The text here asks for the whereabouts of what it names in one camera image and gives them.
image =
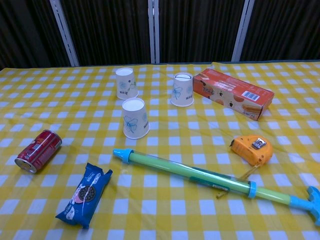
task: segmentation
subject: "oreo package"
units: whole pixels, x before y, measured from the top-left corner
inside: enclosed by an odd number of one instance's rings
[[[100,167],[87,163],[84,176],[70,202],[64,211],[55,217],[67,224],[80,224],[84,229],[89,228],[91,218],[95,213],[101,194],[108,184],[111,175],[111,169],[104,174]]]

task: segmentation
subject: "can lid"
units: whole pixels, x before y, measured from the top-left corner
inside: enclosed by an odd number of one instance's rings
[[[33,166],[30,162],[21,159],[21,158],[16,158],[14,160],[15,164],[17,164],[20,168],[23,170],[26,170],[29,173],[35,174],[37,172],[37,169],[35,166]]]

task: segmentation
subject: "green tube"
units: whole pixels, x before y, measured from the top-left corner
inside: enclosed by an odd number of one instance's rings
[[[285,205],[290,204],[290,195],[278,191],[272,191],[264,187],[258,187],[256,189],[256,196],[262,199],[268,199]]]
[[[160,169],[173,174],[181,175],[190,180],[200,182],[202,184],[210,185],[215,188],[232,190],[248,194],[250,191],[250,184],[246,181],[237,180],[234,177],[223,175],[216,172],[207,171],[204,169],[187,166],[178,162],[169,161],[163,158],[146,155],[140,152],[132,152],[129,156],[130,162],[135,162],[141,165],[146,165],[156,169]],[[272,191],[264,187],[258,187],[256,196],[268,199],[281,204],[290,204],[290,196],[277,191]]]
[[[187,166],[178,162],[165,160],[155,156],[145,155],[143,153],[132,152],[129,156],[130,162],[147,165],[173,174],[182,175],[190,180],[202,184],[211,185],[216,188],[238,191],[248,194],[250,184],[244,181],[238,181],[235,178],[216,172],[206,171],[200,168]]]

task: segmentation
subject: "curtain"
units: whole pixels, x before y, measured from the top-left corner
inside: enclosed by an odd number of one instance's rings
[[[320,59],[320,0],[255,0],[241,61]]]
[[[0,1],[0,69],[70,66],[49,1]]]
[[[231,61],[244,0],[159,0],[160,62]]]
[[[148,0],[61,0],[81,66],[151,62]]]

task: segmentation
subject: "upside-down paper cup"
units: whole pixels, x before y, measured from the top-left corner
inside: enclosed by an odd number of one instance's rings
[[[187,107],[194,103],[193,76],[179,72],[173,77],[171,103],[178,107]]]
[[[130,67],[122,67],[115,71],[116,96],[125,100],[138,96],[137,83],[134,70]]]
[[[123,133],[129,139],[140,139],[150,130],[145,102],[137,97],[122,104]]]

